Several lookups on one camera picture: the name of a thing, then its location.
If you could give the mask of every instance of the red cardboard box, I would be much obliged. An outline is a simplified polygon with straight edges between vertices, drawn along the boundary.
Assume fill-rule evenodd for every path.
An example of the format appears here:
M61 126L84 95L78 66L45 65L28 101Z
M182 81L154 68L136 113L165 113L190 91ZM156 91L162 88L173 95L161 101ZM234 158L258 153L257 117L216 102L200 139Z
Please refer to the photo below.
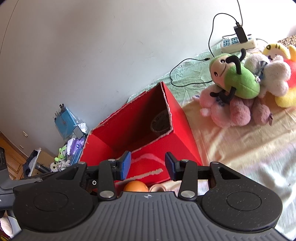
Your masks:
M132 152L131 167L127 179L115 184L118 191L131 180L147 186L169 180L164 162L167 151L178 160L202 164L186 115L163 82L90 131L80 161L94 166L126 150Z

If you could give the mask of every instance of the small green toy figure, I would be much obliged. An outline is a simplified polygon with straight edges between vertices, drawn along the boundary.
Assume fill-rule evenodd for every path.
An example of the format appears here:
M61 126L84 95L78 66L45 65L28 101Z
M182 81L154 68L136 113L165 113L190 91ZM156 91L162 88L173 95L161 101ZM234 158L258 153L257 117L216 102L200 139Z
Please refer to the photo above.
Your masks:
M260 92L260 79L246 69L241 61L246 56L246 50L241 49L241 57L221 54L210 63L210 73L213 82L222 90L211 92L210 96L219 97L222 102L229 104L234 96L243 99L253 99Z
M59 154L57 157L54 158L54 160L56 162L64 160L66 158L66 153L67 153L67 144L59 149Z

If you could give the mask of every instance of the egg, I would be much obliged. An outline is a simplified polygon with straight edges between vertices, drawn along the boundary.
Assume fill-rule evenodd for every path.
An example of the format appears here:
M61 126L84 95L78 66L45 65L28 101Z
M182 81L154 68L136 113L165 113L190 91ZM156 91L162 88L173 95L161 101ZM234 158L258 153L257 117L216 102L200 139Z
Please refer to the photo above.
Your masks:
M124 187L125 192L149 192L148 187L141 181L131 181Z

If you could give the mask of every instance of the pink plush toy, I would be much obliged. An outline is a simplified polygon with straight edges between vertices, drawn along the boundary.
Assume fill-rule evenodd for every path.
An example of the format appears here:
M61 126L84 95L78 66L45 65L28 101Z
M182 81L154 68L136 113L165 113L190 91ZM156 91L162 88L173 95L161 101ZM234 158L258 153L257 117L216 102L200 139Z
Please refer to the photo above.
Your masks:
M268 122L271 124L272 114L258 98L241 99L235 96L227 105L222 103L219 98L210 96L210 92L217 93L219 91L221 91L220 87L211 85L204 89L199 97L193 97L195 101L199 101L202 107L200 114L204 117L210 116L217 126L222 128L245 126L251 120L251 113L256 124L265 125Z

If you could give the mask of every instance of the purple package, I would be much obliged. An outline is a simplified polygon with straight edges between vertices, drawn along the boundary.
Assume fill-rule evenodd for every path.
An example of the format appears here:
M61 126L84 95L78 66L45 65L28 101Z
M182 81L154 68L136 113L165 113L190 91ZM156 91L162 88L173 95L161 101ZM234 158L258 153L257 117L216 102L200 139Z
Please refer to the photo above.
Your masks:
M82 137L80 140L78 140L77 138L73 140L71 149L70 149L70 156L74 155L78 149L83 148L84 142L85 142L85 137Z

